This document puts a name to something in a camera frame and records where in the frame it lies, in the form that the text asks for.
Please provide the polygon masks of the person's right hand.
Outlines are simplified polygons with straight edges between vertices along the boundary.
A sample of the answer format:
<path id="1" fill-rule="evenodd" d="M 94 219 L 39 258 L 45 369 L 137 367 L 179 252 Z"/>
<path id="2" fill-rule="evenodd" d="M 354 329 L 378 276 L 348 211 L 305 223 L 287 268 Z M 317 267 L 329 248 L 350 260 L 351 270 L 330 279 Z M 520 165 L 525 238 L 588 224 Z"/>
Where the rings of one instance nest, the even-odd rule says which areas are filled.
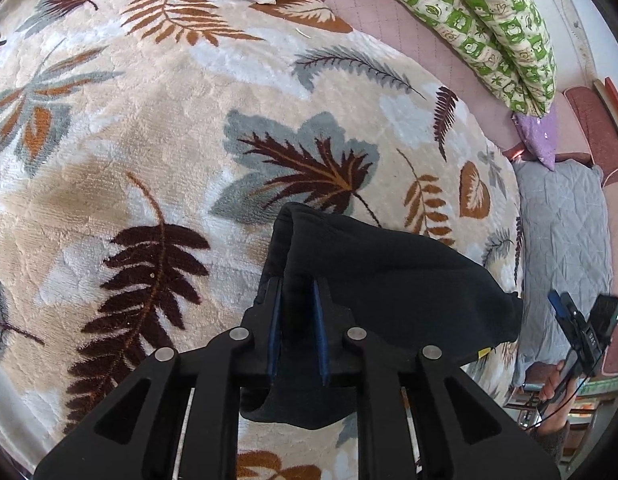
<path id="1" fill-rule="evenodd" d="M 561 361 L 556 364 L 556 368 L 548 376 L 544 386 L 540 390 L 539 399 L 541 401 L 551 400 L 556 395 L 556 388 L 561 382 L 561 372 L 565 367 L 565 362 Z M 580 379 L 573 377 L 564 392 L 564 399 L 560 402 L 553 402 L 547 406 L 544 412 L 544 420 L 537 428 L 537 434 L 546 436 L 547 434 L 555 434 L 561 431 L 568 422 L 568 415 L 574 405 L 575 396 Z"/>

